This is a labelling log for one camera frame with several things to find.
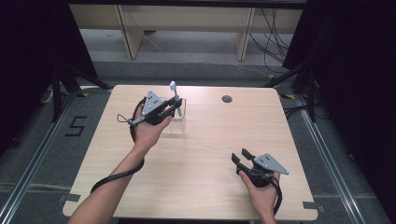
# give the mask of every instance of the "light wood table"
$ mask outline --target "light wood table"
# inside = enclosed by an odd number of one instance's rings
[[[148,91],[173,97],[168,86],[116,86],[107,102],[71,194],[79,201],[66,202],[71,216],[90,194],[92,186],[108,176],[132,148],[126,123]],[[280,184],[283,202],[277,219],[314,220],[316,209],[304,209],[313,197],[306,181],[278,95],[273,89],[179,86],[187,100],[183,134],[163,134],[146,156],[125,191],[115,217],[182,219],[258,219],[248,191],[235,172],[231,154],[246,148],[253,155],[270,153],[288,171]],[[221,98],[229,95],[230,103]]]

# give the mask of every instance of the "gray carpet floor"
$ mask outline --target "gray carpet floor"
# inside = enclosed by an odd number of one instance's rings
[[[280,76],[279,73],[271,72],[265,66],[252,65],[243,68],[210,63],[94,63],[94,65],[99,78],[110,85],[168,85],[170,80],[175,80],[180,86],[258,87],[269,82],[268,75]],[[270,69],[287,71],[281,67],[270,67]],[[281,95],[291,93],[292,81],[291,78],[279,84],[276,87],[278,93]],[[82,86],[91,85],[80,78],[78,82]],[[11,223],[67,221],[67,217],[62,212],[64,202],[61,197],[69,192],[74,182],[109,95],[109,92],[97,90],[90,91],[88,96],[74,99],[60,131],[56,133]],[[280,98],[280,101],[284,108],[297,106],[296,100],[293,99]],[[336,127],[327,117],[326,109],[317,106],[315,112],[318,128],[367,223],[390,223],[359,167],[346,156],[347,148]],[[75,123],[85,128],[80,136],[66,136],[77,132],[75,129],[70,129],[70,124],[76,116],[86,117]],[[0,158],[0,203],[6,201],[13,186],[21,178],[49,128],[51,119],[51,103],[38,107],[18,136],[21,144],[9,148]],[[288,122],[316,205],[320,208],[318,219],[309,223],[351,223],[301,112],[292,114]],[[114,218],[112,223],[118,223],[118,220]],[[301,222],[279,221],[279,223]]]

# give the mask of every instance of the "person's right arm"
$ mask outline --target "person's right arm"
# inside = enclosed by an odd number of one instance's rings
[[[257,212],[262,224],[274,224],[276,223],[274,216],[274,205],[277,198],[276,189],[271,184],[264,188],[257,188],[251,183],[248,176],[240,171],[242,181],[247,187],[248,194],[250,195],[250,201]],[[274,172],[274,177],[279,181],[280,173]]]

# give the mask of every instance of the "table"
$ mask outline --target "table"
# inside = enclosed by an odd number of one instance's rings
[[[71,216],[92,186],[132,148],[129,126],[117,122],[117,115],[131,117],[148,91],[173,96],[168,86],[114,88],[70,191],[80,195],[79,201],[66,202],[65,215]],[[303,202],[314,200],[275,90],[179,86],[177,92],[187,102],[184,133],[161,136],[134,175],[115,217],[257,219],[231,161],[233,152],[243,158],[244,147],[256,156],[270,153],[290,171],[280,178],[284,200],[277,219],[317,218],[316,209],[303,207]],[[224,95],[233,100],[224,103]]]

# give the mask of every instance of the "hand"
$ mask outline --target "hand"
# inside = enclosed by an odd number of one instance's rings
[[[262,223],[276,223],[274,217],[274,205],[277,197],[275,187],[268,184],[264,188],[257,188],[243,171],[240,171],[239,175],[247,187],[250,201]],[[280,173],[274,172],[274,177],[279,181]]]
[[[143,106],[139,106],[136,111],[136,118],[139,119],[142,115]],[[134,128],[135,145],[142,148],[152,148],[160,138],[160,134],[166,126],[171,122],[172,117],[168,116],[163,122],[157,125],[150,125],[146,122],[141,122]]]

